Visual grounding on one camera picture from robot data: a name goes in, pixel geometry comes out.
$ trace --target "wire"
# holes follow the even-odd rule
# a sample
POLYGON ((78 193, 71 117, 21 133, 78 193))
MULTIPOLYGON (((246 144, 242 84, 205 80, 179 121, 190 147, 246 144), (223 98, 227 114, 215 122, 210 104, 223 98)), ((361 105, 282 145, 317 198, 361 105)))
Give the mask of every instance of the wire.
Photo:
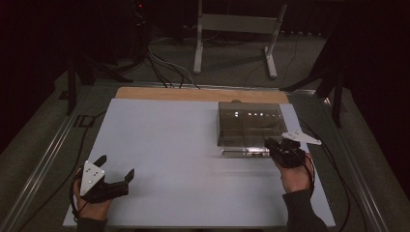
POLYGON ((158 42, 162 42, 162 41, 166 41, 166 40, 171 40, 171 39, 173 39, 173 38, 171 38, 171 37, 164 37, 164 38, 157 39, 157 40, 155 40, 155 41, 150 41, 150 44, 158 43, 158 42))
POLYGON ((153 62, 153 60, 149 57, 149 55, 147 55, 146 58, 147 58, 147 60, 151 63, 151 65, 148 65, 148 64, 145 64, 145 65, 153 69, 154 74, 155 74, 155 75, 157 76, 157 78, 160 80, 160 82, 162 83, 162 85, 163 85, 165 88, 168 88, 168 86, 167 86, 166 83, 165 83, 165 82, 168 82, 168 83, 170 84, 169 86, 172 87, 172 86, 173 86, 172 83, 171 83, 167 78, 165 78, 164 76, 162 76, 161 72, 160 72, 160 71, 158 70, 158 68, 154 65, 154 62, 153 62))
POLYGON ((247 77, 246 77, 245 80, 244 80, 244 89, 245 89, 245 90, 251 90, 251 89, 254 87, 254 86, 252 85, 252 86, 250 86, 249 88, 247 88, 247 82, 248 82, 248 80, 249 80, 249 78, 250 78, 250 75, 251 75, 253 72, 257 71, 260 67, 262 67, 269 59, 271 59, 271 57, 272 57, 272 56, 269 56, 268 58, 266 58, 265 60, 263 60, 256 68, 254 68, 252 71, 250 71, 250 72, 248 73, 247 77))
POLYGON ((253 42, 259 37, 260 37, 260 35, 258 35, 258 34, 252 34, 252 36, 249 39, 240 40, 240 39, 232 38, 232 36, 223 35, 223 33, 217 32, 217 34, 215 36, 213 36, 212 38, 204 39, 204 41, 207 41, 212 45, 204 44, 203 46, 204 47, 212 47, 212 46, 242 45, 242 44, 246 44, 246 43, 249 43, 249 42, 253 42), (222 37, 223 38, 223 43, 214 41, 214 39, 217 38, 217 37, 222 37), (230 43, 229 40, 226 37, 230 37, 231 40, 236 40, 236 41, 240 41, 240 42, 239 43, 230 43))
POLYGON ((170 71, 176 72, 176 73, 178 73, 178 74, 181 76, 180 85, 178 86, 179 89, 181 89, 182 85, 184 84, 185 79, 188 79, 188 78, 187 78, 186 76, 184 76, 181 72, 179 72, 178 69, 176 69, 176 68, 173 67, 173 66, 169 66, 169 67, 168 67, 168 66, 163 65, 163 64, 161 64, 160 62, 154 61, 154 60, 153 60, 153 62, 154 62, 156 65, 159 65, 159 66, 161 66, 161 67, 163 67, 163 68, 165 68, 165 69, 168 69, 168 70, 170 70, 170 71))
POLYGON ((80 213, 84 208, 88 205, 88 201, 85 202, 85 204, 79 209, 78 213, 80 213))
POLYGON ((296 42, 295 42, 295 48, 293 49, 293 56, 292 56, 292 58, 290 59, 289 63, 286 66, 286 69, 285 69, 284 75, 283 75, 283 79, 282 79, 282 82, 279 85, 279 88, 282 87, 282 85, 284 83, 284 80, 286 79, 286 76, 287 76, 287 70, 289 69, 290 65, 293 63, 293 61, 296 58, 296 51, 298 50, 298 42, 299 42, 299 37, 300 36, 301 36, 301 33, 298 33, 298 37, 296 38, 296 42))
POLYGON ((190 72, 189 72, 187 69, 185 69, 184 67, 181 67, 181 66, 179 66, 179 65, 176 65, 176 64, 167 62, 167 61, 165 61, 165 60, 163 60, 163 59, 157 57, 157 56, 151 51, 151 49, 150 49, 149 46, 148 46, 148 52, 149 52, 155 59, 157 59, 158 61, 163 62, 163 63, 165 63, 165 64, 167 64, 167 65, 170 65, 170 66, 173 66, 173 67, 180 68, 181 70, 185 71, 185 72, 189 75, 190 83, 191 83, 192 85, 194 85, 196 88, 200 89, 200 88, 193 82, 192 76, 190 75, 190 72))
MULTIPOLYGON (((94 124, 94 122, 102 115, 104 115, 106 111, 103 111, 102 113, 98 114, 97 116, 93 117, 93 121, 90 123, 91 125, 94 124)), ((67 183, 67 181, 70 179, 70 177, 73 175, 73 173, 76 170, 76 167, 78 166, 78 162, 79 162, 79 158, 81 156, 82 153, 82 149, 84 146, 84 141, 85 141, 85 136, 87 134, 87 131, 90 129, 90 127, 86 127, 84 133, 82 134, 82 138, 81 138, 81 143, 78 149, 78 153, 77 153, 77 157, 75 159, 74 165, 72 167, 72 170, 70 171, 69 175, 66 176, 66 178, 64 179, 64 181, 60 184, 60 186, 58 186, 58 188, 49 195, 49 197, 45 200, 45 202, 28 218, 26 219, 22 225, 20 226, 20 228, 17 230, 17 232, 21 232, 26 226, 27 224, 39 213, 39 211, 44 208, 44 206, 57 194, 58 191, 60 191, 63 186, 67 183)))
POLYGON ((309 180, 309 182, 310 182, 309 188, 310 188, 310 197, 311 197, 311 196, 313 195, 313 192, 314 192, 314 180, 315 180, 315 171, 314 171, 313 162, 311 161, 311 159, 310 159, 307 155, 305 155, 305 158, 310 161, 310 164, 311 164, 311 166, 312 166, 312 172, 313 172, 313 173, 311 173, 310 170, 308 169, 308 167, 307 167, 305 161, 302 160, 302 159, 299 157, 298 153, 297 153, 294 149, 292 149, 292 148, 289 148, 289 150, 295 154, 295 156, 296 156, 296 157, 298 158, 298 160, 301 162, 302 166, 303 166, 303 167, 305 168, 305 170, 307 171, 308 180, 309 180))
POLYGON ((345 180, 343 179, 343 177, 341 176, 341 173, 340 173, 340 171, 339 171, 339 169, 338 169, 338 167, 337 167, 337 163, 336 163, 335 157, 333 156, 333 154, 332 154, 331 150, 329 149, 328 145, 323 141, 323 139, 322 139, 316 132, 313 131, 313 129, 308 125, 307 122, 305 122, 303 119, 301 119, 301 118, 299 118, 299 117, 298 117, 298 119, 299 119, 299 121, 301 121, 301 122, 303 123, 303 126, 304 126, 306 129, 308 129, 308 130, 313 134, 313 136, 314 136, 316 139, 319 139, 319 140, 322 141, 322 146, 321 146, 321 147, 322 147, 322 149, 323 149, 323 152, 325 153, 325 155, 326 155, 326 157, 327 157, 329 163, 330 163, 330 164, 332 165, 332 167, 335 169, 335 171, 336 171, 336 173, 337 173, 337 176, 338 176, 338 178, 339 178, 339 180, 340 180, 340 182, 341 182, 341 184, 342 184, 342 186, 343 186, 344 192, 345 192, 345 194, 346 194, 346 200, 347 200, 346 217, 345 217, 345 219, 344 219, 344 221, 343 221, 343 224, 341 225, 339 231, 342 231, 342 230, 344 229, 344 227, 346 226, 347 221, 348 221, 348 219, 349 219, 349 217, 350 217, 350 213, 351 213, 351 201, 350 201, 349 193, 352 195, 352 197, 353 197, 353 199, 354 199, 356 205, 358 206, 358 209, 359 209, 359 211, 360 211, 362 220, 363 220, 363 222, 364 222, 365 231, 367 231, 367 225, 366 225, 365 214, 364 214, 364 212, 363 212, 363 210, 362 210, 362 207, 361 207, 361 205, 360 205, 360 203, 359 203, 359 200, 358 200, 357 197, 355 196, 353 190, 347 185, 346 181, 345 181, 345 180))

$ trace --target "white table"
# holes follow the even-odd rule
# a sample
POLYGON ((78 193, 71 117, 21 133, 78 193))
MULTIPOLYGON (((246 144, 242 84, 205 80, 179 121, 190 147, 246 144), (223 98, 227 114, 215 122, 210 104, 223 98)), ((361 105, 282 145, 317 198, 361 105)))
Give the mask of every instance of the white table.
MULTIPOLYGON (((281 108, 288 129, 299 130, 292 105, 281 108)), ((217 110, 217 101, 112 100, 89 161, 107 155, 102 169, 109 183, 122 181, 132 168, 135 177, 130 194, 114 200, 108 226, 286 224, 278 170, 270 159, 223 158, 217 146, 217 110)), ((316 214, 334 226, 318 176, 311 201, 316 214)), ((71 209, 64 225, 75 226, 71 209)))

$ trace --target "metal bar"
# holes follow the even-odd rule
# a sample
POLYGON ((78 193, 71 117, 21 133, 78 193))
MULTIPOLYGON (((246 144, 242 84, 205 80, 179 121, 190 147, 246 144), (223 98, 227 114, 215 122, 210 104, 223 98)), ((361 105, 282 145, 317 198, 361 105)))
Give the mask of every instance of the metal bar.
POLYGON ((273 23, 274 24, 274 30, 273 30, 273 33, 272 33, 271 42, 269 43, 269 45, 267 47, 265 47, 266 63, 268 65, 269 77, 271 77, 271 78, 277 78, 278 77, 278 73, 277 73, 277 69, 275 67, 275 62, 274 62, 274 57, 272 56, 272 52, 274 51, 274 47, 275 47, 275 44, 276 44, 277 39, 278 39, 280 26, 283 22, 283 17, 284 17, 284 13, 286 12, 286 8, 287 8, 286 4, 283 4, 283 5, 280 6, 280 11, 279 11, 278 18, 273 23))
POLYGON ((346 166, 349 169, 349 173, 351 174, 353 183, 355 184, 358 194, 362 199, 362 203, 365 207, 365 210, 367 212, 368 218, 374 231, 388 232, 389 229, 386 225, 386 222, 381 216, 381 213, 376 205, 376 202, 374 201, 374 198, 367 186, 365 178, 362 175, 361 169, 359 165, 356 163, 356 160, 354 159, 352 151, 347 145, 346 140, 340 134, 340 131, 337 129, 337 127, 335 127, 335 123, 333 122, 332 116, 329 114, 329 110, 328 108, 326 108, 326 105, 324 103, 321 103, 321 106, 323 107, 324 113, 327 115, 327 117, 325 118, 328 124, 328 128, 333 131, 334 135, 337 137, 337 140, 341 145, 342 153, 344 154, 343 157, 347 163, 346 166))
POLYGON ((277 20, 270 17, 203 14, 202 29, 272 34, 277 20))
POLYGON ((12 232, 15 231, 21 222, 27 208, 29 207, 31 201, 33 200, 37 190, 39 189, 42 181, 52 165, 55 157, 57 156, 64 140, 69 133, 73 122, 76 118, 77 111, 83 101, 88 97, 91 90, 90 86, 84 86, 78 96, 78 105, 73 110, 73 114, 67 116, 48 146, 47 151, 44 153, 42 159, 37 164, 34 171, 31 173, 30 177, 27 179, 21 193, 19 194, 16 202, 12 206, 12 209, 8 212, 5 220, 1 224, 0 231, 2 232, 12 232))
POLYGON ((193 73, 201 73, 202 65, 202 0, 198 0, 198 22, 197 22, 197 36, 196 36, 196 51, 195 60, 193 61, 193 73))

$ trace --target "hand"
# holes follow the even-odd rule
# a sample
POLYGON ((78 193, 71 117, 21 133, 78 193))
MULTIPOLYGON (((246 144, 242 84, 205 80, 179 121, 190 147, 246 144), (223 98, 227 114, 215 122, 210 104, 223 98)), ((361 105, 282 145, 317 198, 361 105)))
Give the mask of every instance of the hand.
POLYGON ((91 218, 95 220, 106 220, 108 214, 109 206, 111 205, 112 199, 104 201, 102 203, 87 203, 79 195, 80 180, 76 180, 74 183, 73 191, 75 198, 77 200, 77 209, 79 210, 78 216, 80 218, 91 218))
MULTIPOLYGON (((307 153, 307 157, 311 160, 311 154, 307 153)), ((309 159, 305 159, 305 165, 313 176, 313 167, 309 159)), ((286 193, 310 188, 309 175, 304 166, 285 168, 280 166, 277 162, 275 162, 275 165, 280 171, 280 178, 286 193)))

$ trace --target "metal stand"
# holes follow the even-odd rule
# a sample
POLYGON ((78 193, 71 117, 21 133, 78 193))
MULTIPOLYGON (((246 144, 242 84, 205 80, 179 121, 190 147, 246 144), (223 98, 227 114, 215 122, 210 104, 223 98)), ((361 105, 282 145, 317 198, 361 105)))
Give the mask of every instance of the metal stand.
POLYGON ((202 30, 233 31, 233 32, 251 32, 272 34, 269 46, 265 47, 265 56, 269 69, 269 77, 276 78, 277 70, 275 68, 272 51, 278 38, 279 29, 286 11, 287 4, 282 4, 277 18, 255 17, 255 16, 237 16, 224 14, 204 14, 202 13, 202 0, 198 0, 198 25, 196 38, 195 60, 193 63, 193 72, 201 73, 202 64, 202 30))

